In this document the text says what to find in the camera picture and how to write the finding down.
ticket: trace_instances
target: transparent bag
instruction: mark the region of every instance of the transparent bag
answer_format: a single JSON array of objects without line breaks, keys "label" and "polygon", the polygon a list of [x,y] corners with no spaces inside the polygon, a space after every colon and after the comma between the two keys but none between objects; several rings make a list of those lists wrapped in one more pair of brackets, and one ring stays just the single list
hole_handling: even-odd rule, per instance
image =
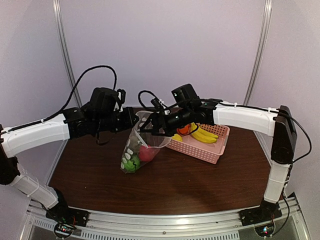
[{"label": "transparent bag", "polygon": [[139,111],[136,115],[139,121],[132,128],[121,157],[120,167],[125,173],[135,173],[139,168],[152,161],[161,148],[167,146],[171,137],[153,136],[149,132],[140,132],[152,112]]}]

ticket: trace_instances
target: brown table top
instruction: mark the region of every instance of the brown table top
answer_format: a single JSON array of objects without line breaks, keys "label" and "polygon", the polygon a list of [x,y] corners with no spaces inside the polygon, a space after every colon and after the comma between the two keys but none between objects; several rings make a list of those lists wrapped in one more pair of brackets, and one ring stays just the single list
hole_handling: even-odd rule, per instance
[{"label": "brown table top", "polygon": [[210,213],[260,204],[270,166],[252,131],[231,127],[215,165],[163,148],[136,173],[125,174],[120,163],[130,131],[106,146],[92,136],[70,140],[50,185],[72,207],[124,214]]}]

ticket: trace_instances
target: yellow banana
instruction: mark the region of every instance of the yellow banana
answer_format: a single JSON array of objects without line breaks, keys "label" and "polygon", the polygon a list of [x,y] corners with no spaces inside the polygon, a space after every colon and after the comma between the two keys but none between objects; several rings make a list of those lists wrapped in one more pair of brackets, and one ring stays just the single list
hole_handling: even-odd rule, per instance
[{"label": "yellow banana", "polygon": [[[196,124],[191,124],[191,131],[194,131],[197,128]],[[206,136],[204,134],[202,134],[201,132],[199,132],[199,130],[191,133],[192,137],[194,137],[195,139],[197,139],[198,141],[202,142],[202,143],[206,143],[206,144],[213,144],[217,141],[217,139],[215,137],[212,136]]]},{"label": "yellow banana", "polygon": [[177,133],[172,137],[172,139],[179,141],[179,142],[182,142],[182,137]]},{"label": "yellow banana", "polygon": [[[191,126],[193,126],[193,129],[196,129],[196,127],[197,127],[197,125],[194,122],[191,123]],[[208,131],[202,129],[200,126],[199,126],[197,132],[199,132],[199,133],[201,133],[201,134],[203,134],[205,136],[208,136],[208,137],[212,137],[212,138],[216,138],[216,139],[219,138],[218,135],[215,135],[212,132],[208,132]]]}]

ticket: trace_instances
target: bunch of bananas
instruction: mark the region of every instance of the bunch of bananas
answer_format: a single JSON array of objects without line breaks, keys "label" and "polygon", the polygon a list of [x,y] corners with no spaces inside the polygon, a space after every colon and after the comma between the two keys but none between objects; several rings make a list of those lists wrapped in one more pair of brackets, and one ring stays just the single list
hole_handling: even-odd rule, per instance
[{"label": "bunch of bananas", "polygon": [[[193,122],[191,123],[191,128],[190,131],[193,132],[196,130],[197,125]],[[208,132],[204,129],[202,129],[200,126],[198,127],[198,130],[191,133],[192,137],[197,139],[198,141],[206,144],[213,144],[217,141],[217,138],[219,137],[218,135],[215,135],[211,132]]]}]

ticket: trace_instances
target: white backdrop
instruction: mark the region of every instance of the white backdrop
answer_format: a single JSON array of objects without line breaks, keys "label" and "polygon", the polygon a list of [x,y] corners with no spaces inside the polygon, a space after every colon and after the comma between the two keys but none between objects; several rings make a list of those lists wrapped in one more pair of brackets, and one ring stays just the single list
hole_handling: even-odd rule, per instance
[{"label": "white backdrop", "polygon": [[[171,90],[186,83],[202,98],[244,101],[264,0],[60,2],[75,78],[88,67],[111,65],[127,106],[139,106],[144,89],[171,104]],[[78,87],[82,103],[94,87],[112,85],[109,70],[89,73]]]},{"label": "white backdrop", "polygon": [[[313,152],[294,165],[289,189],[295,191],[311,239],[319,239],[320,220],[320,2],[273,1],[272,18],[261,69],[250,105],[287,105],[305,127]],[[264,137],[268,151],[272,139]],[[309,149],[298,130],[295,157]]]},{"label": "white backdrop", "polygon": [[[60,109],[70,90],[52,1],[0,1],[0,123],[12,127],[45,118]],[[61,144],[28,150],[18,160],[46,182]],[[29,200],[0,185],[0,239],[18,239]]]}]

